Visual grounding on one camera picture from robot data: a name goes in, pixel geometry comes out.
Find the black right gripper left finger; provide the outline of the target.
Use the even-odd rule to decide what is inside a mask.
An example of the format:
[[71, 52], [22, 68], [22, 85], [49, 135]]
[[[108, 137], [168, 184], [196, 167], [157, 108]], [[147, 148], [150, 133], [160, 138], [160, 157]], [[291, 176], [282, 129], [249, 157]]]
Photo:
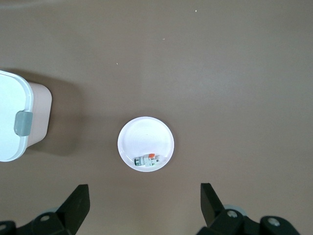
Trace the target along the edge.
[[12, 220], [0, 222], [2, 235], [75, 235], [90, 210], [89, 186], [78, 185], [55, 212], [45, 212], [16, 227]]

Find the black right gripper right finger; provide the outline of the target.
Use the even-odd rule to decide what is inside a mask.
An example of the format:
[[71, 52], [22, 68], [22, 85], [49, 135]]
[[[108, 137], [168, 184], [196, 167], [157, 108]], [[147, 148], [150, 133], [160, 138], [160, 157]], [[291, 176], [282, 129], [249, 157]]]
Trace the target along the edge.
[[251, 220], [237, 209], [226, 209], [210, 183], [201, 184], [201, 212], [206, 226], [199, 235], [298, 235], [299, 231], [278, 216]]

